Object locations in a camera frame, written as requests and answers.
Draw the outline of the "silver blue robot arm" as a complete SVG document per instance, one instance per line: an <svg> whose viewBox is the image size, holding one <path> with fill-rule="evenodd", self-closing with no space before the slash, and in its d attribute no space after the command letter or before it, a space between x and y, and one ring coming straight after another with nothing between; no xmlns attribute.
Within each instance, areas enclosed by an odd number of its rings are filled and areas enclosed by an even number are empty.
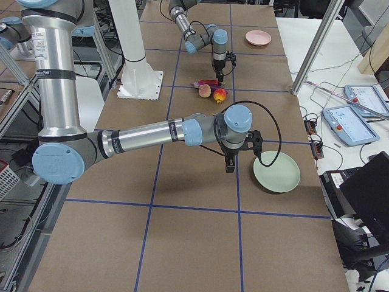
<svg viewBox="0 0 389 292"><path fill-rule="evenodd" d="M80 124L71 36L90 23L89 1L21 1L24 24L32 32L43 129L33 154L35 172L49 183L68 184L89 167L116 154L183 141L188 146L217 142L228 172L234 157L250 150L252 113L232 105L214 116L194 114L130 130L87 132Z"/></svg>
<svg viewBox="0 0 389 292"><path fill-rule="evenodd" d="M173 22L178 26L185 41L185 48L189 54L194 54L201 49L212 46L214 69L218 83L224 82L225 64L229 59L227 52L228 34L224 29L220 29L214 24L205 27L204 33L197 33L189 22L185 12L199 4L201 1L169 1L168 12Z"/></svg>

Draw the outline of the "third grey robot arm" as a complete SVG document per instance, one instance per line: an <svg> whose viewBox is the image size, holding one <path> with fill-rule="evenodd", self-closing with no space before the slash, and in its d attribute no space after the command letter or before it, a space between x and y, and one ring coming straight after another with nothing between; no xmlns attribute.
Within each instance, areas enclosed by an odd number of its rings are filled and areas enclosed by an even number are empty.
<svg viewBox="0 0 389 292"><path fill-rule="evenodd" d="M7 51L17 48L23 57L33 54L32 35L17 16L1 19L1 45Z"/></svg>

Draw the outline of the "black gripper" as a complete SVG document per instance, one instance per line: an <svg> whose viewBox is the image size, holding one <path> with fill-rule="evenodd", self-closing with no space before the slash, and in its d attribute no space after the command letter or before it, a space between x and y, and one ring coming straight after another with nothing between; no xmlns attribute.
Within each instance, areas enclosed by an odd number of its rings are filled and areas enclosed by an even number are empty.
<svg viewBox="0 0 389 292"><path fill-rule="evenodd" d="M223 74L222 70L225 68L227 54L226 53L223 53L223 54L213 53L212 57L213 57L212 65L213 65L213 69L215 70L215 75L216 75L216 78L218 80L218 84L222 85L224 82L224 74Z"/></svg>
<svg viewBox="0 0 389 292"><path fill-rule="evenodd" d="M230 143L230 142L221 142L220 147L222 152L225 155L225 172L233 173L235 171L235 156L240 152L243 143Z"/></svg>

